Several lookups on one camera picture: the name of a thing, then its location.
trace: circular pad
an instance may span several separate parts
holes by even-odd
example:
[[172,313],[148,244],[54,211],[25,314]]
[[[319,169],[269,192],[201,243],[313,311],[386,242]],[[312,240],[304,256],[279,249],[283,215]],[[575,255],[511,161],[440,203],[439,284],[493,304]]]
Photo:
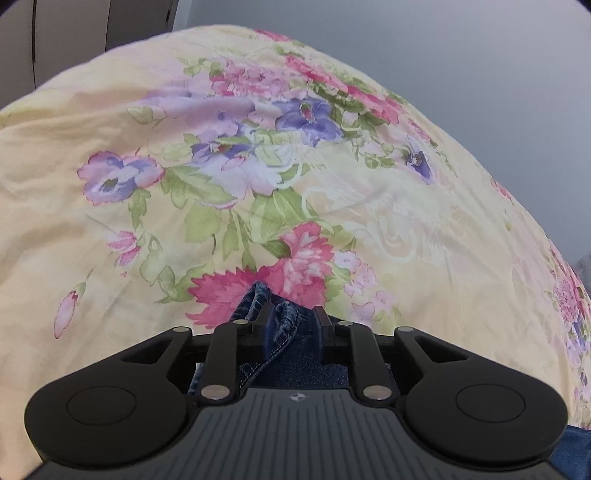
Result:
[[404,414],[435,452],[501,469],[547,459],[567,421],[551,387],[485,359],[434,366],[408,393]]
[[25,427],[44,460],[74,468],[110,468],[158,452],[187,420],[182,393],[152,365],[75,372],[29,401]]
[[135,397],[118,387],[91,387],[75,394],[68,413],[84,425],[113,425],[125,420],[135,409]]
[[521,395],[502,385],[466,387],[458,393],[456,403],[469,417],[493,423],[515,420],[525,410]]

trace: flower print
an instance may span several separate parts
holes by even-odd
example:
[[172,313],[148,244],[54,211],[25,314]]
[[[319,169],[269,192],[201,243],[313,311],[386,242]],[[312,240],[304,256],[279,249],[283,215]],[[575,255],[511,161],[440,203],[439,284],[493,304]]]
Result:
[[413,128],[413,130],[418,133],[418,135],[428,143],[431,143],[431,137],[429,137],[428,133],[425,132],[412,118],[408,119],[408,124]]
[[509,200],[512,200],[513,198],[511,197],[511,194],[509,193],[509,191],[503,186],[501,185],[499,182],[497,182],[494,178],[491,177],[491,185],[497,189],[497,191],[503,195],[504,197],[508,198]]
[[337,267],[346,268],[351,273],[355,273],[357,268],[361,266],[361,260],[352,250],[347,250],[346,252],[336,251],[333,262]]
[[120,157],[104,151],[91,156],[78,176],[86,180],[84,195],[96,206],[121,202],[135,189],[152,186],[164,176],[164,169],[151,157]]
[[236,65],[232,60],[225,60],[223,70],[210,80],[217,95],[280,99],[298,95],[290,90],[290,79],[296,77],[285,69],[270,69],[251,63]]
[[139,254],[141,248],[137,245],[138,239],[133,232],[119,232],[117,237],[107,244],[111,250],[119,254],[117,257],[117,264],[121,267],[129,265],[134,258]]
[[363,305],[351,304],[348,319],[354,323],[361,323],[369,328],[374,325],[375,305],[370,301]]
[[332,248],[320,237],[320,225],[307,222],[295,227],[281,239],[290,248],[290,256],[257,272],[240,270],[192,278],[195,287],[187,291],[198,303],[206,304],[201,313],[188,313],[195,323],[214,328],[227,322],[236,305],[256,281],[265,282],[277,295],[312,308],[326,302],[324,279],[332,273],[328,262]]
[[[233,136],[242,136],[244,128],[242,124],[236,126]],[[244,200],[248,190],[271,195],[282,181],[279,172],[259,160],[251,144],[226,144],[225,137],[193,145],[191,165],[232,195],[235,198],[232,205]]]
[[300,57],[297,57],[295,55],[287,55],[285,57],[285,64],[289,68],[297,72],[300,72],[306,78],[314,82],[324,83],[338,90],[342,90],[343,92],[347,91],[347,86],[343,82],[341,82],[335,75],[325,71],[320,66],[308,65]]
[[575,322],[579,317],[579,306],[572,284],[565,278],[554,286],[554,294],[558,298],[560,314],[566,322]]
[[236,273],[227,271],[224,274],[215,273],[204,275],[202,278],[192,278],[195,286],[187,291],[198,303],[207,306],[201,313],[187,313],[187,318],[207,328],[215,328],[227,322],[251,285],[265,273],[266,269],[256,273],[238,268]]
[[53,320],[53,336],[58,339],[61,334],[64,333],[66,327],[72,321],[74,311],[78,302],[81,301],[84,292],[86,291],[86,281],[90,277],[90,273],[87,275],[86,280],[79,283],[74,290],[72,290],[65,298],[60,302],[60,306],[57,308],[56,317]]
[[346,91],[355,100],[364,104],[375,116],[387,121],[389,124],[395,125],[399,123],[398,117],[404,113],[402,105],[393,98],[387,97],[383,99],[371,93],[365,93],[353,85],[347,85]]
[[64,333],[66,327],[72,321],[74,310],[78,303],[78,294],[72,290],[66,298],[64,298],[57,309],[56,318],[53,321],[53,336],[57,339]]
[[354,295],[361,295],[363,289],[371,288],[376,285],[375,272],[368,264],[363,264],[359,267],[350,283],[345,284],[343,290],[352,297]]
[[277,171],[251,154],[232,158],[224,154],[212,155],[206,163],[199,164],[199,170],[235,197],[232,205],[244,200],[248,190],[269,196],[281,183]]
[[302,223],[281,239],[290,247],[291,255],[269,267],[262,278],[277,295],[312,308],[326,302],[324,279],[332,274],[328,262],[333,258],[332,247],[320,237],[320,225]]
[[421,148],[421,145],[411,136],[406,137],[409,156],[405,159],[408,166],[412,167],[426,182],[431,182],[431,168],[429,167],[429,156]]
[[386,312],[389,312],[392,310],[392,307],[394,307],[395,303],[396,298],[394,295],[385,290],[379,290],[375,294],[374,305],[378,310],[385,310]]
[[269,37],[270,39],[275,41],[291,41],[290,37],[287,37],[286,35],[281,35],[280,33],[273,33],[269,32],[268,30],[255,30],[255,32]]
[[329,118],[332,106],[324,100],[306,97],[303,100],[274,102],[283,115],[275,122],[277,131],[300,130],[306,143],[315,147],[320,140],[341,138],[343,132]]

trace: black device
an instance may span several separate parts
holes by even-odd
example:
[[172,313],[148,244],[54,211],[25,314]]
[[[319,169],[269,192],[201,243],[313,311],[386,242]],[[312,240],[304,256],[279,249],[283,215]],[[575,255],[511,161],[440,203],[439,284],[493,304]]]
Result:
[[567,410],[545,383],[411,327],[314,316],[348,389],[239,391],[238,366],[269,358],[271,303],[209,335],[175,327],[35,393],[25,426],[43,464],[28,478],[564,478],[547,459]]

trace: gray wall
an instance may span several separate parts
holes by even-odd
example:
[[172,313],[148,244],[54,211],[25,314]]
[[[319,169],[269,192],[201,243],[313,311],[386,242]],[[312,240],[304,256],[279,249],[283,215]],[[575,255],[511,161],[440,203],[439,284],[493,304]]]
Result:
[[274,30],[363,70],[470,150],[569,261],[591,250],[591,15],[575,0],[194,0],[181,20]]

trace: yellow floral fabric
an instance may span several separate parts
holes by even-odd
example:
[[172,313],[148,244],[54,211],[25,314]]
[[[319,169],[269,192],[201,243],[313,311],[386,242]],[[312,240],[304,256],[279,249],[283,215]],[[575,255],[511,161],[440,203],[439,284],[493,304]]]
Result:
[[591,424],[589,296],[529,213],[406,100],[280,34],[112,50],[0,111],[0,477],[44,384],[254,281],[537,377]]

